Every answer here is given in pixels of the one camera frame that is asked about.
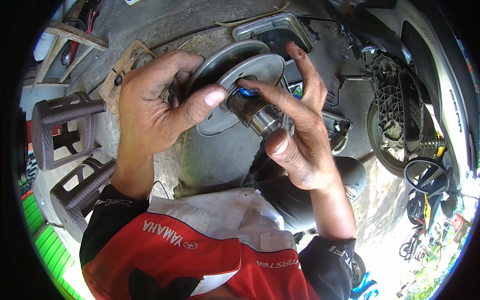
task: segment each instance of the knee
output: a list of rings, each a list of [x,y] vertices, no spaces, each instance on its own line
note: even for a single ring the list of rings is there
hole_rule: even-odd
[[[361,162],[351,157],[334,157],[336,167],[340,173],[344,186],[354,193],[352,202],[358,198],[367,184],[367,171]]]

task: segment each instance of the fingernail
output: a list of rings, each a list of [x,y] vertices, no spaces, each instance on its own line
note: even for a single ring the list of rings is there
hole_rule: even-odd
[[[223,91],[213,91],[205,96],[205,103],[208,106],[215,106],[225,99],[226,95]]]
[[[280,155],[286,151],[288,147],[288,139],[282,141],[280,145],[278,145],[277,149],[274,151],[275,155]]]

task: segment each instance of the white bodywork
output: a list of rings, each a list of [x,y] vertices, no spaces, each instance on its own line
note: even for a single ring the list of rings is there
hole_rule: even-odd
[[[452,71],[445,51],[440,44],[427,18],[407,0],[398,0],[394,9],[368,9],[380,21],[392,29],[400,37],[403,21],[408,21],[422,36],[432,52],[439,82],[440,116],[436,116],[448,142],[448,150],[454,167],[455,185],[461,188],[468,176],[467,120],[459,112],[463,106],[463,96]]]

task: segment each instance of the spring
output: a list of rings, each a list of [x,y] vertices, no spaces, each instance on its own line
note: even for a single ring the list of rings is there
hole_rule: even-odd
[[[423,140],[420,143],[420,148],[425,149],[425,148],[440,148],[440,147],[446,147],[447,144],[445,142],[444,138],[433,138],[429,140]]]

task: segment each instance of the wicker stool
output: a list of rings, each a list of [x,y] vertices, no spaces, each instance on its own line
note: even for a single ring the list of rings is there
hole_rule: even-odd
[[[110,183],[115,163],[115,159],[102,164],[89,157],[50,191],[50,200],[55,213],[67,232],[77,242],[82,242],[84,231],[87,228],[85,217],[93,210],[95,202],[100,196],[98,189],[102,185]],[[91,167],[94,173],[84,179],[83,169],[87,166]],[[67,191],[63,186],[74,176],[78,176],[78,184]]]
[[[66,163],[99,152],[102,148],[94,146],[95,121],[93,115],[106,111],[103,100],[90,100],[84,92],[77,92],[70,96],[37,102],[32,112],[32,144],[36,161],[42,171],[53,170]],[[68,131],[67,122],[78,118],[85,119],[84,148],[77,152],[73,148],[75,142],[80,141],[78,131]],[[52,129],[62,125],[60,135],[52,136]],[[71,155],[54,160],[55,149],[66,146]]]

